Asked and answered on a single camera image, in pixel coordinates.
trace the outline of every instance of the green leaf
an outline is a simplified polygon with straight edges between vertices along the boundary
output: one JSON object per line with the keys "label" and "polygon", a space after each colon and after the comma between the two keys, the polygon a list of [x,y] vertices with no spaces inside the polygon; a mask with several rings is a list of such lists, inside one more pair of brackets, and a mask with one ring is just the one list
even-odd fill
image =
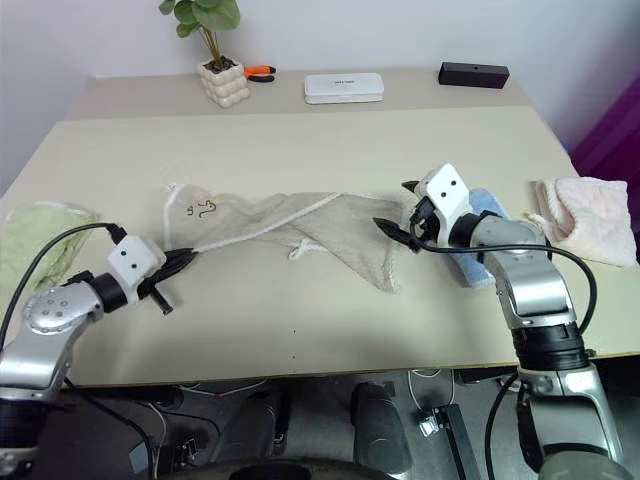
{"label": "green leaf", "polygon": [[169,15],[173,11],[175,0],[164,0],[158,7],[163,15]]}
{"label": "green leaf", "polygon": [[198,28],[197,23],[193,23],[191,25],[185,25],[184,23],[178,24],[176,27],[176,32],[180,38],[188,37],[191,33]]}
{"label": "green leaf", "polygon": [[195,2],[201,7],[206,8],[207,10],[213,7],[218,6],[221,0],[195,0]]}
{"label": "green leaf", "polygon": [[197,22],[196,17],[193,15],[193,9],[191,5],[193,2],[191,0],[180,0],[176,4],[176,8],[173,10],[176,18],[180,23],[184,23],[185,25],[193,25]]}
{"label": "green leaf", "polygon": [[240,23],[240,10],[235,0],[219,0],[215,7],[204,8],[193,4],[196,20],[212,31],[233,30]]}

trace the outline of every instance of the blue cloth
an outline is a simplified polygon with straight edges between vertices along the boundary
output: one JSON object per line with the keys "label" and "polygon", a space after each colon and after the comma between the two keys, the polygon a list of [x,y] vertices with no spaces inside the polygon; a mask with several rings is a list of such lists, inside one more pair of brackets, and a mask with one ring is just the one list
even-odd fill
{"label": "blue cloth", "polygon": [[[473,213],[477,215],[488,210],[503,218],[509,218],[498,199],[490,191],[483,188],[477,188],[469,192],[469,203],[473,207]],[[470,287],[481,288],[495,285],[495,278],[484,268],[484,265],[475,259],[476,254],[458,253],[452,254],[451,258],[460,267]]]}

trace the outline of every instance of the black cable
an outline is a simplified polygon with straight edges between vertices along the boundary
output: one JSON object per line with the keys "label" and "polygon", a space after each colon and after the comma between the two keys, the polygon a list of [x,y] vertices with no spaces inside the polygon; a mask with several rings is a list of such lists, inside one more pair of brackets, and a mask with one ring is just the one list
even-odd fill
{"label": "black cable", "polygon": [[491,411],[487,418],[487,425],[484,430],[484,460],[487,464],[487,475],[489,475],[489,480],[495,480],[496,478],[493,474],[493,461],[491,460],[491,431],[493,430],[493,422],[496,418],[496,413],[498,413],[498,408],[500,407],[502,399],[507,393],[507,390],[509,390],[509,387],[516,381],[516,378],[518,378],[518,372],[511,374],[507,381],[504,382],[504,385],[502,385],[496,399],[493,401],[493,405],[491,405]]}
{"label": "black cable", "polygon": [[518,398],[516,400],[517,405],[522,405],[524,403],[524,395],[526,391],[524,389],[524,382],[520,383],[520,389],[518,390]]}
{"label": "black cable", "polygon": [[38,252],[38,255],[36,255],[36,257],[33,259],[33,261],[31,262],[31,265],[29,265],[29,268],[27,268],[27,271],[24,272],[24,275],[22,276],[20,283],[18,284],[15,291],[13,292],[13,296],[9,301],[9,306],[7,307],[7,310],[4,314],[4,318],[2,319],[2,326],[0,326],[0,350],[4,348],[4,342],[7,337],[7,331],[9,330],[9,322],[11,320],[11,316],[13,315],[13,311],[15,310],[16,305],[18,304],[20,295],[22,294],[24,287],[27,285],[29,278],[37,268],[38,263],[40,263],[40,260],[42,260],[42,258],[47,254],[47,252],[51,250],[61,240],[64,240],[68,236],[73,235],[75,233],[83,232],[85,230],[91,230],[93,228],[106,228],[107,230],[110,231],[110,233],[112,233],[112,236],[113,236],[112,230],[114,228],[120,228],[120,227],[118,227],[114,223],[98,222],[98,223],[88,223],[86,225],[81,225],[79,227],[71,228],[66,232],[62,232],[60,235],[55,237],[53,240],[47,243],[44,247],[42,247],[40,252]]}
{"label": "black cable", "polygon": [[216,422],[214,422],[213,420],[211,420],[209,418],[199,417],[197,415],[188,415],[186,413],[169,412],[167,410],[160,410],[159,408],[158,408],[158,411],[160,413],[162,413],[163,415],[173,415],[175,417],[193,418],[195,420],[202,420],[203,422],[207,422],[209,425],[211,425],[215,429],[216,434],[218,435],[218,438],[220,438],[220,435],[221,435],[220,427],[218,427],[218,424]]}
{"label": "black cable", "polygon": [[154,464],[153,447],[151,445],[151,439],[149,438],[149,435],[147,435],[147,433],[142,429],[142,427],[138,425],[136,422],[134,422],[133,420],[130,420],[127,417],[120,415],[115,410],[112,410],[111,408],[107,407],[103,403],[99,402],[95,398],[88,395],[86,392],[83,392],[81,388],[76,387],[68,378],[64,379],[64,383],[67,384],[67,386],[73,393],[78,395],[84,401],[86,401],[87,403],[90,403],[91,405],[96,407],[98,410],[101,410],[107,415],[110,415],[111,417],[115,418],[116,420],[123,423],[127,427],[132,428],[133,430],[136,431],[138,435],[140,435],[147,449],[147,476],[149,477],[149,480],[153,480],[153,464]]}
{"label": "black cable", "polygon": [[409,228],[413,240],[415,240],[422,249],[433,253],[482,253],[501,252],[505,250],[542,250],[544,252],[552,252],[562,257],[568,258],[576,265],[578,265],[578,267],[580,267],[580,270],[582,270],[582,272],[587,277],[587,281],[589,282],[589,303],[587,305],[587,310],[585,311],[582,323],[578,327],[578,330],[581,334],[584,334],[584,332],[586,332],[587,328],[589,327],[591,318],[593,317],[593,312],[596,309],[596,302],[598,300],[598,286],[596,284],[596,278],[594,277],[593,272],[591,271],[589,266],[577,255],[574,255],[573,253],[566,250],[562,250],[561,248],[552,247],[550,245],[508,244],[492,245],[490,247],[436,247],[433,245],[429,245],[427,242],[418,237],[416,233],[415,221],[411,222]]}

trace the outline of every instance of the beige tabletop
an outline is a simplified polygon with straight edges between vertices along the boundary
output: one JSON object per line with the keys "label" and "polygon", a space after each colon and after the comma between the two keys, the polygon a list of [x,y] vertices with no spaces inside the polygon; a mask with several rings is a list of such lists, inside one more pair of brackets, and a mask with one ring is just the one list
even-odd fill
{"label": "beige tabletop", "polygon": [[277,72],[273,83],[249,83],[251,100],[222,110],[203,101],[198,75],[94,79],[67,115],[68,120],[161,117],[180,115],[245,115],[255,113],[327,113],[531,105],[518,82],[510,78],[501,90],[438,83],[429,69],[377,70],[384,81],[384,101],[308,105],[304,77],[326,72]]}
{"label": "beige tabletop", "polygon": [[[411,205],[414,198],[400,182],[443,162],[453,163],[470,188],[494,192],[513,217],[535,210],[531,182],[575,175],[548,127],[524,105],[143,112],[142,118],[58,123],[0,201],[0,214],[37,200],[72,202],[160,242],[170,183],[253,200],[343,191]],[[106,235],[93,233],[70,273],[100,273],[111,248]],[[75,349],[72,379],[144,384],[516,361],[494,290],[463,287],[445,256],[399,249],[402,290],[393,295],[328,253],[290,261],[288,252],[244,242],[201,255],[160,286],[176,307],[173,314],[162,316],[144,301],[92,325]],[[586,281],[571,263],[556,262],[580,316]],[[601,355],[639,351],[632,312],[640,270],[592,267],[600,295],[587,345]],[[9,293],[0,292],[3,304]]]}

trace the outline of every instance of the green towel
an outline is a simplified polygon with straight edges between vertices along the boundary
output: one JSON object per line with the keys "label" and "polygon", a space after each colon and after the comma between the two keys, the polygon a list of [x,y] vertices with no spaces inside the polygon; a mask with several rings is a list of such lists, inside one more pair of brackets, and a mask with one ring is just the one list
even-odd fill
{"label": "green towel", "polygon": [[[0,228],[0,285],[15,288],[45,244],[65,230],[96,220],[97,215],[92,212],[53,202],[38,202],[11,212]],[[71,235],[49,250],[25,290],[57,285],[86,236],[87,232]]]}

